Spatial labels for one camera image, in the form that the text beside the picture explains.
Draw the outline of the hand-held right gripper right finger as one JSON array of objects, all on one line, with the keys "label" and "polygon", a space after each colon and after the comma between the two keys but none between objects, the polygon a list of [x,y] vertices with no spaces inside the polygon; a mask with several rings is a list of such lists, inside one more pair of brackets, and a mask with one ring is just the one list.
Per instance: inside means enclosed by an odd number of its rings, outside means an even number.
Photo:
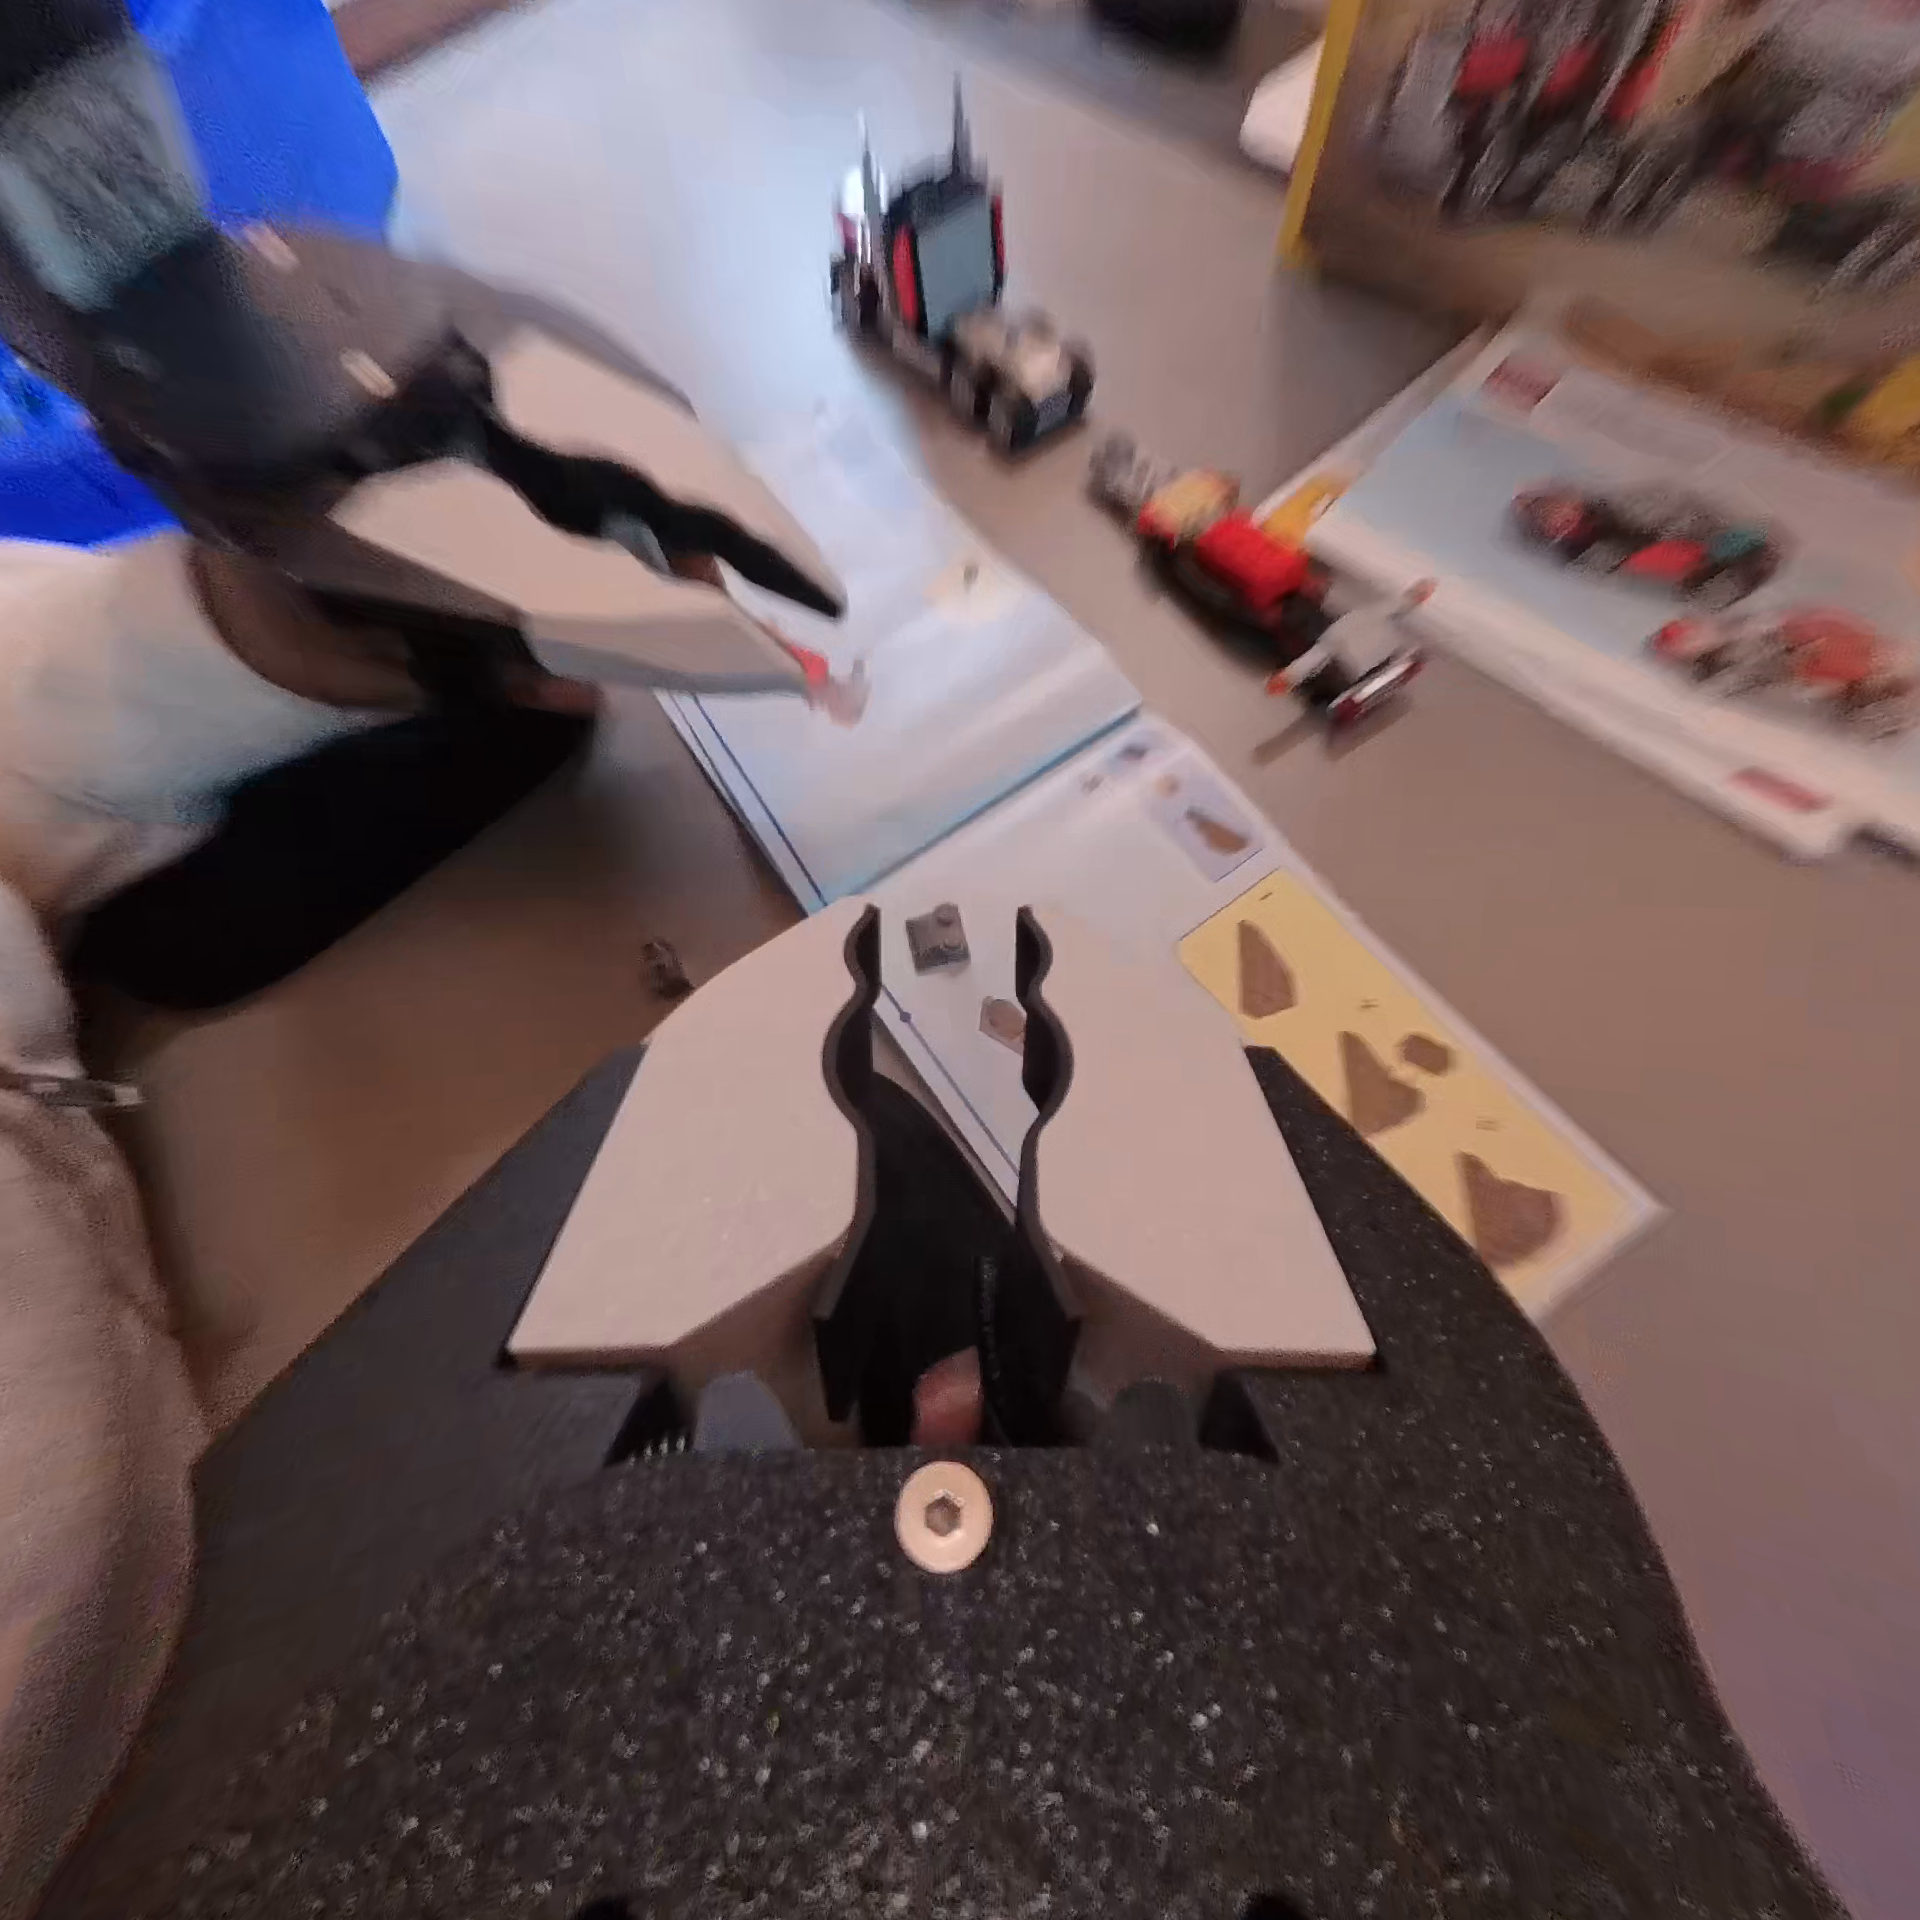
[{"label": "hand-held right gripper right finger", "polygon": [[1071,1395],[1365,1372],[1375,1340],[1226,1016],[1051,904],[1015,912],[1032,1107],[1013,1226],[1013,1424]]}]

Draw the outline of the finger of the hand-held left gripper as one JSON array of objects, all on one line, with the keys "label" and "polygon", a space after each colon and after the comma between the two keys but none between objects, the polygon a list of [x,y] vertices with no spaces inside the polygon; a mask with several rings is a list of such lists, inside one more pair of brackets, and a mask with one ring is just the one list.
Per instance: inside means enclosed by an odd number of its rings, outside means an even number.
[{"label": "finger of the hand-held left gripper", "polygon": [[598,536],[573,536],[470,465],[379,475],[329,524],[385,563],[467,589],[506,617],[551,675],[686,695],[838,700],[818,652],[781,639],[728,592],[662,579]]},{"label": "finger of the hand-held left gripper", "polygon": [[503,479],[542,519],[597,536],[623,509],[693,580],[846,616],[822,549],[675,392],[529,323],[453,328],[447,385],[463,405],[462,461]]}]

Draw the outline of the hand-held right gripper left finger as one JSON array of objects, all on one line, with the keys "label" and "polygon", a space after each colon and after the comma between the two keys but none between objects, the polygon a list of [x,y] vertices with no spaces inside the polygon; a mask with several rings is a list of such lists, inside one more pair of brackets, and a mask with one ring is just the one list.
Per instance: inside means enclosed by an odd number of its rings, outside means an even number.
[{"label": "hand-held right gripper left finger", "polygon": [[650,1369],[683,1402],[752,1373],[799,1434],[850,1434],[818,1313],[874,1216],[874,994],[877,915],[840,901],[661,1021],[506,1338],[515,1367]]}]

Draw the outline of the blue plastic bin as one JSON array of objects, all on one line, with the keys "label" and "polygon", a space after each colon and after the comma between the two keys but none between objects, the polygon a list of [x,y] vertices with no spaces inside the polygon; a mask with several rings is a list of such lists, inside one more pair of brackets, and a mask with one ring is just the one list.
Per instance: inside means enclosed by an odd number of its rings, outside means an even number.
[{"label": "blue plastic bin", "polygon": [[[398,165],[321,3],[130,3],[223,226],[382,239]],[[174,528],[82,409],[1,346],[1,539],[101,546]]]}]

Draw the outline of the person's left forearm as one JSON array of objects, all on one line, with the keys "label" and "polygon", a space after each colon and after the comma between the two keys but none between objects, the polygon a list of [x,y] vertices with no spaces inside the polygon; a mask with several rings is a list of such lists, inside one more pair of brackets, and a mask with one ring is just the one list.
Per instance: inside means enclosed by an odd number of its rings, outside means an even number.
[{"label": "person's left forearm", "polygon": [[1,546],[1,875],[49,929],[192,850],[240,783],[385,723],[261,679],[185,554]]}]

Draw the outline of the black and red lego truck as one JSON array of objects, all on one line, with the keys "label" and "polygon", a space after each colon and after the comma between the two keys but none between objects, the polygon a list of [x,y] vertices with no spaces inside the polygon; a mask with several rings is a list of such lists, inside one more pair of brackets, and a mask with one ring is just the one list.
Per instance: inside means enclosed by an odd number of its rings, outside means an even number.
[{"label": "black and red lego truck", "polygon": [[918,171],[889,180],[861,135],[834,229],[830,303],[851,343],[923,372],[1006,459],[1082,423],[1088,348],[1007,305],[1001,185],[975,154],[963,82],[950,84],[945,154]]}]

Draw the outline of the open lego instruction booklet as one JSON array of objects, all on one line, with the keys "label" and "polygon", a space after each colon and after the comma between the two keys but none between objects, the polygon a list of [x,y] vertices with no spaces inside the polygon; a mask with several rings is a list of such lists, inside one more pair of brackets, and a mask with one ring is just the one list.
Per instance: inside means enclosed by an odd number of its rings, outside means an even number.
[{"label": "open lego instruction booklet", "polygon": [[[750,451],[847,584],[847,621],[778,624],[866,695],[662,709],[807,915],[882,919],[877,1020],[1003,1203],[1032,1105],[979,1035],[1015,919],[1058,906],[1179,970],[1273,1049],[1542,1323],[1664,1213],[1304,865],[1107,650],[870,423],[818,409]],[[958,904],[969,968],[918,976],[904,919]]]}]

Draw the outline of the small white lego assembly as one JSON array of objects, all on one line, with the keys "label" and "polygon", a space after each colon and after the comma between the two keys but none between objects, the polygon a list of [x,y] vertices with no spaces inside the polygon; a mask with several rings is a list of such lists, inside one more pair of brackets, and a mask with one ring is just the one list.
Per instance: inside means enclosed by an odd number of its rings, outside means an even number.
[{"label": "small white lego assembly", "polygon": [[1295,704],[1330,747],[1357,746],[1377,713],[1391,713],[1423,673],[1423,613],[1435,587],[1435,579],[1422,579],[1335,616],[1315,641],[1265,677],[1263,695]]}]

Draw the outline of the red lego vehicle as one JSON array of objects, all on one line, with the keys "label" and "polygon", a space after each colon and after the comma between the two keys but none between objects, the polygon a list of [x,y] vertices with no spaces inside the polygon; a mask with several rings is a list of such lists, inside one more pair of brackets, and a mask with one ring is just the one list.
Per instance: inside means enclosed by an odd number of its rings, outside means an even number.
[{"label": "red lego vehicle", "polygon": [[1330,577],[1295,539],[1265,532],[1240,507],[1239,479],[1166,461],[1110,435],[1090,455],[1088,491],[1202,617],[1297,647],[1328,631]]}]

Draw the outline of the closed lego instruction booklet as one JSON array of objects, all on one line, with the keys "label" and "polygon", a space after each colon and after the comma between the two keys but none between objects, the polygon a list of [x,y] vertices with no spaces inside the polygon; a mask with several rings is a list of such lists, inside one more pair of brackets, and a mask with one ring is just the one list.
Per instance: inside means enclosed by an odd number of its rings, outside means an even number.
[{"label": "closed lego instruction booklet", "polygon": [[1255,512],[1795,857],[1917,850],[1914,489],[1482,332]]}]

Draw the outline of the yellow lego box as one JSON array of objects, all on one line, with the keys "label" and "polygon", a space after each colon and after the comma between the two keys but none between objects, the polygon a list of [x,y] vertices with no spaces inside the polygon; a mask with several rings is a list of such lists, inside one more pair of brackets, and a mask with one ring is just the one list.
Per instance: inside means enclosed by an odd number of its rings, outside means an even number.
[{"label": "yellow lego box", "polygon": [[1917,8],[1333,5],[1280,248],[1913,488]]}]

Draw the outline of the person's left hand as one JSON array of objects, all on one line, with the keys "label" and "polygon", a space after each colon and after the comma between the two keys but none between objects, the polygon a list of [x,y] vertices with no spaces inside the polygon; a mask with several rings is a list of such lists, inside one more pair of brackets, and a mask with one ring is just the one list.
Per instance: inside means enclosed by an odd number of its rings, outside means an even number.
[{"label": "person's left hand", "polygon": [[521,709],[585,721],[603,709],[594,683],[529,658],[481,661],[466,691],[437,691],[392,624],[329,611],[261,557],[190,537],[183,565],[222,645],[266,683],[312,704],[385,717]]}]

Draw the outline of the black mesh pad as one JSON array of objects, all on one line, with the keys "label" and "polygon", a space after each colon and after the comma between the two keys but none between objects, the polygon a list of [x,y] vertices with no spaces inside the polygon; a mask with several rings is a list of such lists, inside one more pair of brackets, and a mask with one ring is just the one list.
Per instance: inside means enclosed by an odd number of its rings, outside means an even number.
[{"label": "black mesh pad", "polygon": [[591,746],[597,709],[466,707],[337,737],[233,789],[211,831],[80,916],[64,970],[175,1016],[263,994]]}]

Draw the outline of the person's beige clothing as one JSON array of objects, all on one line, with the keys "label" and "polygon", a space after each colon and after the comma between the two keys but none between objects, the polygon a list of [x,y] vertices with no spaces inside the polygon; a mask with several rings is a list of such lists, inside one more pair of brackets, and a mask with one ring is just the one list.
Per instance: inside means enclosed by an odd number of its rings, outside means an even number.
[{"label": "person's beige clothing", "polygon": [[1,908],[1,1913],[32,1916],[183,1633],[200,1404],[33,912]]}]

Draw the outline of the black box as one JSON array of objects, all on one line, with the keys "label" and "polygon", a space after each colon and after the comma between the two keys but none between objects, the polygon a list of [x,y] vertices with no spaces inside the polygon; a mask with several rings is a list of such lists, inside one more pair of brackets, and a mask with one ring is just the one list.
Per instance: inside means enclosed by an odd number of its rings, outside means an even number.
[{"label": "black box", "polygon": [[1182,59],[1224,52],[1240,31],[1242,3],[1088,3],[1093,18],[1129,41]]}]

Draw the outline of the white round dish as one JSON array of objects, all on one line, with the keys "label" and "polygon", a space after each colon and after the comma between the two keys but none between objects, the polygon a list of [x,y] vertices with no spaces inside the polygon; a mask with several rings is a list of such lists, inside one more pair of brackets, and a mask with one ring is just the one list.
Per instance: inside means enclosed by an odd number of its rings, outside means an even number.
[{"label": "white round dish", "polygon": [[1267,173],[1288,177],[1301,155],[1325,49],[1325,36],[1312,40],[1249,95],[1239,124],[1239,151]]}]

